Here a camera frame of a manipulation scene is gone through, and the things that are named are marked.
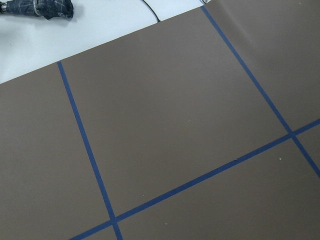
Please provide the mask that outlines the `folded dark plaid umbrella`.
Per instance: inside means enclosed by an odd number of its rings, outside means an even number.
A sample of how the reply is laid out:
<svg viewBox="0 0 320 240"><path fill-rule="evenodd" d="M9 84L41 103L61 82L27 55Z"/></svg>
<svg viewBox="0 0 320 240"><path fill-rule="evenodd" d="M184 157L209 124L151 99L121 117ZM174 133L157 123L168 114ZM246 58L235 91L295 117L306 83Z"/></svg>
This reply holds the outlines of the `folded dark plaid umbrella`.
<svg viewBox="0 0 320 240"><path fill-rule="evenodd" d="M52 18L72 19L74 7L71 0L7 0L0 2L0 13Z"/></svg>

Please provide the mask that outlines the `brown paper table mat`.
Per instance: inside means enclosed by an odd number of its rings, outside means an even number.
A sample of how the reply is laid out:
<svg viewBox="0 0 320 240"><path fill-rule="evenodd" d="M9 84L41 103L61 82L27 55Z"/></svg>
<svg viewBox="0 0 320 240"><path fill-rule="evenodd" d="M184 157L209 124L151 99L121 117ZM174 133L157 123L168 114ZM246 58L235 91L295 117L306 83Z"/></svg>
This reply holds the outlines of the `brown paper table mat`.
<svg viewBox="0 0 320 240"><path fill-rule="evenodd" d="M317 240L317 0L0 15L3 240Z"/></svg>

